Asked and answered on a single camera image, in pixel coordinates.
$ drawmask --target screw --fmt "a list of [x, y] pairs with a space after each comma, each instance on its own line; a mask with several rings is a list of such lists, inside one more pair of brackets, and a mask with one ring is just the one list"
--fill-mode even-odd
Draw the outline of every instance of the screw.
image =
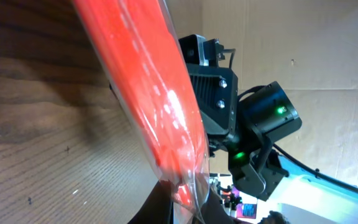
[[225, 80], [219, 81], [219, 86], [222, 87], [222, 88], [226, 88], [227, 87], [226, 81]]
[[216, 103], [216, 106], [217, 106], [218, 108], [223, 109], [223, 108], [224, 108], [224, 101], [223, 101], [223, 100], [219, 100], [219, 101]]

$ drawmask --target wood grain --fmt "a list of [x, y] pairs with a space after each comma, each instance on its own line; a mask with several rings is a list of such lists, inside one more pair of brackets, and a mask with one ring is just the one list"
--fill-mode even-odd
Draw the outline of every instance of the wood grain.
[[125, 223], [157, 181], [69, 1], [0, 1], [0, 223]]

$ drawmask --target green light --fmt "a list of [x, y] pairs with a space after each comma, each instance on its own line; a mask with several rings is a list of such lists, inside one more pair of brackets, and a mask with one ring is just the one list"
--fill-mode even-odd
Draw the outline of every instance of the green light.
[[243, 152], [238, 153], [237, 155], [234, 156], [234, 159], [241, 159], [242, 157], [244, 157], [246, 154]]
[[277, 108], [277, 113], [278, 113], [278, 114], [284, 114], [284, 112], [286, 112], [286, 111], [287, 111], [287, 109], [286, 109], [285, 106], [282, 106], [282, 107], [280, 107], [280, 108]]

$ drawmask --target cable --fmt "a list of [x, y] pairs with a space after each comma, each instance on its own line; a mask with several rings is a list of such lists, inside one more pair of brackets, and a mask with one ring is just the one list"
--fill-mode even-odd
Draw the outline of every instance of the cable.
[[235, 49], [224, 49], [223, 53], [231, 53], [230, 62], [229, 62], [229, 68], [231, 69], [231, 67], [233, 66], [233, 60], [234, 60], [234, 55], [236, 54], [236, 50]]
[[297, 159], [295, 159], [294, 157], [292, 157], [291, 155], [289, 155], [287, 152], [285, 152], [282, 148], [280, 148], [280, 146], [273, 144], [273, 147], [275, 149], [277, 149], [279, 152], [281, 152], [287, 159], [289, 159], [290, 161], [292, 161], [294, 164], [296, 164], [297, 166], [301, 167], [302, 169], [308, 171], [309, 173], [313, 174], [315, 177], [319, 177], [323, 180], [326, 180], [334, 185], [337, 185], [338, 187], [342, 187], [344, 189], [350, 190], [351, 192], [357, 193], [358, 194], [358, 188], [351, 186], [347, 183], [341, 182], [337, 179], [334, 179], [332, 177], [329, 177], [327, 175], [324, 175], [320, 172], [316, 172], [315, 170], [313, 170], [312, 168], [304, 165], [303, 163], [301, 163], [300, 161], [298, 161]]
[[255, 86], [255, 87], [250, 88], [249, 90], [246, 90], [245, 92], [243, 92], [243, 93], [241, 93], [240, 95], [238, 95], [238, 100], [240, 101], [241, 98], [242, 98], [243, 96], [245, 96], [246, 94], [248, 94], [248, 93], [256, 93], [256, 92], [258, 92], [258, 91], [261, 90], [263, 87], [265, 87], [265, 86]]

